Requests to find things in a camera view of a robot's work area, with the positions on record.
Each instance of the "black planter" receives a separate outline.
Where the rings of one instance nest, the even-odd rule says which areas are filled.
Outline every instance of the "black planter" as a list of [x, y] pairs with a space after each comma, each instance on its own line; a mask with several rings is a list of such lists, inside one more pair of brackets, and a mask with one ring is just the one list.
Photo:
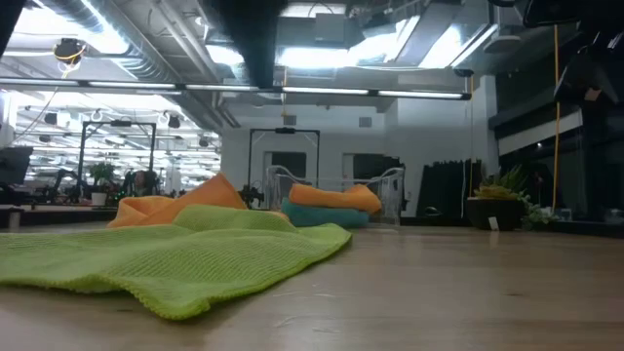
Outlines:
[[518, 200], [468, 199], [466, 214], [472, 225], [491, 230], [489, 218], [496, 217], [498, 229], [507, 231], [519, 228], [525, 215], [525, 205]]

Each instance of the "teal cloth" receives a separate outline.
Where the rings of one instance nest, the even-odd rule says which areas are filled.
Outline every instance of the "teal cloth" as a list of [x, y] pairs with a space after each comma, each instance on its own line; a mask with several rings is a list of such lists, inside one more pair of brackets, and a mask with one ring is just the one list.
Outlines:
[[293, 204], [286, 198], [282, 201], [282, 213], [289, 217], [295, 227], [333, 223], [343, 228], [361, 228], [369, 222], [369, 214], [366, 212], [302, 206]]

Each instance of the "clear plastic bin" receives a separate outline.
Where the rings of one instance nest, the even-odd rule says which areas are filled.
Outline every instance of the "clear plastic bin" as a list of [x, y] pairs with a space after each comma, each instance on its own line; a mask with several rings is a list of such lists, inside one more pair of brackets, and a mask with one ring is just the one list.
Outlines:
[[282, 201], [289, 197], [293, 184], [312, 185], [327, 191], [344, 191], [355, 184], [367, 186], [381, 200], [381, 211], [370, 217], [371, 223], [400, 225], [405, 170], [392, 168], [371, 179], [299, 178], [282, 166], [266, 169], [264, 207], [279, 211]]

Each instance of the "computer monitor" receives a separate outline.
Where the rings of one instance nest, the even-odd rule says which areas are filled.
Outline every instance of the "computer monitor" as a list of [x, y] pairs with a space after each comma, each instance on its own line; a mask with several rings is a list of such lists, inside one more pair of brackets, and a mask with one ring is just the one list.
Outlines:
[[23, 184], [31, 154], [32, 147], [0, 149], [0, 183]]

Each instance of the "green microfiber cloth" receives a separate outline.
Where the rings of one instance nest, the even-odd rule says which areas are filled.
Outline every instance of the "green microfiber cloth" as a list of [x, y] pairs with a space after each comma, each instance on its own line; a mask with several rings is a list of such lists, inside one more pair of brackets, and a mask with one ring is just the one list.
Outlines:
[[338, 251], [336, 225], [296, 229], [275, 214], [193, 205], [173, 224], [77, 234], [0, 235], [0, 284], [128, 291], [181, 320], [256, 293]]

